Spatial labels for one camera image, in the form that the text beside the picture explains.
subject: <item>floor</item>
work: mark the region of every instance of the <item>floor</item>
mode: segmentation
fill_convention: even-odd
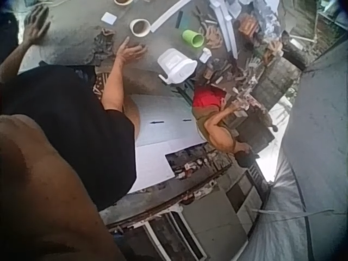
[[[184,206],[183,215],[211,261],[230,261],[247,240],[224,191]]]

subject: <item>white plastic jug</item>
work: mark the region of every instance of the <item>white plastic jug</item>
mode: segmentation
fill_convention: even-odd
[[[159,75],[166,84],[182,83],[194,73],[198,64],[174,48],[165,51],[157,62],[168,75],[167,79]]]

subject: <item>hand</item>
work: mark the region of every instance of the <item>hand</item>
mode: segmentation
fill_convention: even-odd
[[[220,102],[220,110],[224,110],[226,107],[226,99],[225,98],[221,98],[221,102]]]
[[[129,37],[119,46],[116,52],[116,60],[124,63],[128,63],[134,60],[139,60],[144,56],[147,51],[147,47],[143,45],[137,45],[135,47],[128,47]]]
[[[232,102],[230,107],[232,109],[235,109],[235,110],[242,110],[242,109],[243,110],[248,110],[249,103],[246,100],[242,100],[242,99],[237,98],[237,100]]]
[[[46,35],[50,22],[46,22],[49,9],[43,5],[36,6],[24,19],[23,42],[34,45]]]

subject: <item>gray tarp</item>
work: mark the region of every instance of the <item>gray tarp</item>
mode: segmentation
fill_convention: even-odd
[[[347,236],[348,41],[306,69],[265,210],[238,260],[330,260]]]

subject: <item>black t-shirt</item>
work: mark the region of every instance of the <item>black t-shirt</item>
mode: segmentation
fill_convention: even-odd
[[[43,129],[75,169],[98,210],[132,187],[134,126],[117,110],[104,110],[92,89],[70,68],[44,66],[1,86],[2,114],[24,114]]]

